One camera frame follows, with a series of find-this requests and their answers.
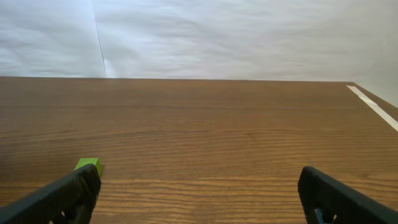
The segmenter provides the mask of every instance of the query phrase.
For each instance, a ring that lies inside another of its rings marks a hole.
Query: wooden table
[[[346,85],[0,78],[0,206],[99,157],[91,223],[305,223],[303,166],[398,209],[398,133]]]

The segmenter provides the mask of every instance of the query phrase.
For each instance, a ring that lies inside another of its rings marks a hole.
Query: brown wooden surface
[[[308,165],[397,210],[398,133],[347,84],[0,78],[0,206],[99,157],[92,223],[305,223]]]

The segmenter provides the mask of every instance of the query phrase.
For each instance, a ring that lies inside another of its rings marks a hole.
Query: small green object
[[[75,167],[75,170],[77,170],[87,164],[94,164],[94,166],[97,168],[98,175],[101,177],[102,166],[101,166],[100,160],[98,158],[80,158],[79,162],[77,163],[77,165]]]

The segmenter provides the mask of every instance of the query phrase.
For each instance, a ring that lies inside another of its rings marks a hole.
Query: green block
[[[98,158],[80,158],[79,162],[77,163],[75,170],[81,168],[82,166],[86,164],[94,164],[94,166],[97,168],[98,175],[101,177],[102,174],[102,166],[100,164],[100,160]]]

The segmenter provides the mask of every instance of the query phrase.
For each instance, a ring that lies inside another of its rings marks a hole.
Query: green cube
[[[101,166],[100,160],[98,158],[80,158],[79,162],[77,163],[77,165],[75,167],[75,170],[77,170],[87,164],[94,164],[94,166],[97,168],[98,175],[101,177],[102,166]]]

